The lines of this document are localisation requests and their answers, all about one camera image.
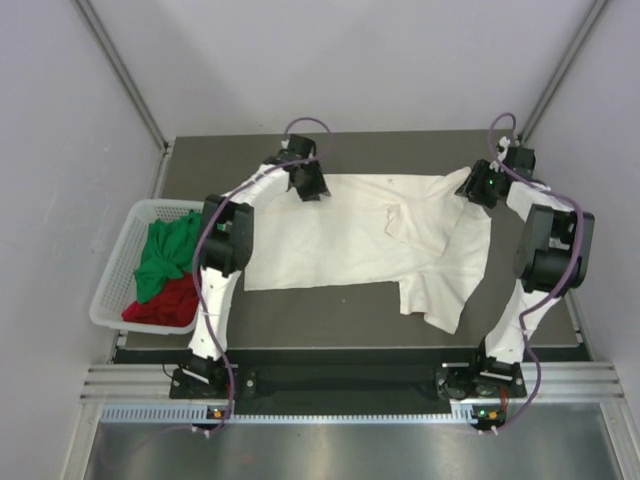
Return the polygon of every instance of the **white robotic arm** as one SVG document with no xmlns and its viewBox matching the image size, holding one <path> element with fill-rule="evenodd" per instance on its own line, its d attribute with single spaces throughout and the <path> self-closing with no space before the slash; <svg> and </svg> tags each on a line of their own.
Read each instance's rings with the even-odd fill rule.
<svg viewBox="0 0 640 480">
<path fill-rule="evenodd" d="M 214 215 L 217 220 L 206 239 L 201 240 L 202 251 L 198 252 L 202 265 L 201 293 L 222 351 L 213 342 L 203 306 L 199 304 L 195 331 L 189 343 L 195 357 L 216 361 L 227 349 L 233 291 L 253 249 L 254 210 L 264 208 L 291 186 L 302 201 L 320 200 L 320 195 L 329 195 L 322 169 L 318 162 L 312 161 L 315 150 L 313 140 L 292 134 L 282 142 L 278 154 L 265 160 L 244 184 L 233 192 L 212 195 L 205 201 L 203 226 L 210 223 Z"/>
<path fill-rule="evenodd" d="M 527 221 L 533 205 L 545 205 L 556 211 L 572 211 L 570 207 L 543 193 L 547 187 L 543 185 L 536 185 L 536 187 L 538 188 L 534 189 L 524 183 L 514 182 L 509 189 L 507 206 L 516 212 L 523 221 Z M 515 289 L 500 321 L 485 339 L 488 357 L 494 357 L 497 361 L 506 364 L 522 361 L 525 346 L 519 321 L 520 313 L 538 304 L 546 296 L 547 292 L 544 291 L 525 292 L 522 281 L 516 280 Z M 527 338 L 531 337 L 545 314 L 559 301 L 560 297 L 555 298 L 525 317 Z"/>
<path fill-rule="evenodd" d="M 269 175 L 265 175 L 265 172 L 272 167 L 272 165 L 262 165 L 247 180 L 247 183 L 253 183 L 253 185 L 234 196 L 233 201 L 235 203 L 244 203 L 256 210 L 260 210 L 277 195 L 286 192 L 289 188 L 289 172 L 276 170 Z M 200 273 L 202 294 L 208 307 L 213 333 L 216 335 L 223 350 L 226 350 L 227 321 L 229 319 L 229 310 L 231 309 L 231 298 L 242 272 L 238 270 L 225 277 L 220 270 L 204 267 L 200 269 Z M 200 304 L 198 305 L 196 317 L 196 328 L 189 343 L 189 348 L 198 357 L 211 357 L 213 360 L 218 360 L 221 352 L 218 351 L 211 339 L 211 335 L 209 335 L 205 317 L 202 313 L 202 305 Z"/>
</svg>

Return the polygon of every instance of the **green cloth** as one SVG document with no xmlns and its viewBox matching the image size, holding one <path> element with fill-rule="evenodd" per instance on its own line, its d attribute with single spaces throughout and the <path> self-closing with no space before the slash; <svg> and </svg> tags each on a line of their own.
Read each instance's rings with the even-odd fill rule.
<svg viewBox="0 0 640 480">
<path fill-rule="evenodd" d="M 170 278 L 191 272 L 199 230 L 200 214 L 193 211 L 170 223 L 158 219 L 149 225 L 140 267 L 135 271 L 138 303 L 159 294 Z"/>
</svg>

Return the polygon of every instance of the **metal corner post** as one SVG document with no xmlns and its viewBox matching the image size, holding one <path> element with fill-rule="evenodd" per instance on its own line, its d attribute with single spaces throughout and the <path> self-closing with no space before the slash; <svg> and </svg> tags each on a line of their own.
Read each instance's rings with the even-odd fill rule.
<svg viewBox="0 0 640 480">
<path fill-rule="evenodd" d="M 120 58 L 120 55 L 118 54 L 118 51 L 111 41 L 107 30 L 104 28 L 104 25 L 102 24 L 95 8 L 93 8 L 93 5 L 91 5 L 91 2 L 89 0 L 71 1 L 76 6 L 82 19 L 85 21 L 86 25 L 93 33 L 96 43 L 105 54 L 105 57 L 113 68 L 118 81 L 122 85 L 122 88 L 127 94 L 127 97 L 129 97 L 131 104 L 138 112 L 138 115 L 140 115 L 143 123 L 149 130 L 149 133 L 153 137 L 153 140 L 158 144 L 158 147 L 160 147 L 160 149 L 166 150 L 168 147 L 168 142 L 163 137 L 158 124 L 151 115 L 149 107 L 147 107 L 147 104 L 142 98 L 142 95 L 140 94 L 138 87 L 133 81 L 133 78 L 129 74 L 127 67 Z"/>
<path fill-rule="evenodd" d="M 533 132 L 535 131 L 538 123 L 542 119 L 542 116 L 546 112 L 549 104 L 555 97 L 560 85 L 566 78 L 567 73 L 575 63 L 578 54 L 582 51 L 582 48 L 586 44 L 589 35 L 593 32 L 598 21 L 602 18 L 607 6 L 611 3 L 611 0 L 594 0 L 587 10 L 585 17 L 582 19 L 576 34 L 564 51 L 558 66 L 553 71 L 549 82 L 542 91 L 540 98 L 536 102 L 535 107 L 529 118 L 527 119 L 521 135 L 524 143 L 527 143 Z"/>
</svg>

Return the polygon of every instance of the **dark table surface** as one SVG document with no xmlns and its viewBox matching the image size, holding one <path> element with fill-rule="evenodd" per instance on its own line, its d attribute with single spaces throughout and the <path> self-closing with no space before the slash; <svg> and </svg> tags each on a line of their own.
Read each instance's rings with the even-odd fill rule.
<svg viewBox="0 0 640 480">
<path fill-rule="evenodd" d="M 321 151 L 327 136 L 310 135 Z M 326 173 L 444 175 L 488 158 L 486 131 L 339 133 L 323 161 Z M 204 200 L 253 174 L 279 148 L 280 135 L 178 137 L 162 196 Z M 236 288 L 229 348 L 348 348 L 477 346 L 497 323 L 515 277 L 512 261 L 523 222 L 506 206 L 488 212 L 491 248 L 485 272 L 467 301 L 455 335 L 428 325 L 421 314 L 400 315 L 398 285 L 245 292 Z M 129 333 L 127 348 L 185 348 L 190 335 Z M 533 336 L 537 346 L 577 344 L 564 301 Z"/>
</svg>

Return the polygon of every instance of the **garment sleeve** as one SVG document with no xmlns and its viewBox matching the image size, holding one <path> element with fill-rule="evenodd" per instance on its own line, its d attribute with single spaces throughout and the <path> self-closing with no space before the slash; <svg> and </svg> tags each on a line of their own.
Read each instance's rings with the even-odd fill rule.
<svg viewBox="0 0 640 480">
<path fill-rule="evenodd" d="M 400 313 L 424 313 L 430 325 L 454 334 L 462 309 L 484 272 L 421 272 L 399 281 Z"/>
<path fill-rule="evenodd" d="M 466 301 L 484 277 L 490 243 L 491 219 L 467 203 L 442 257 L 399 280 L 400 312 L 422 312 L 427 323 L 455 333 Z"/>
</svg>

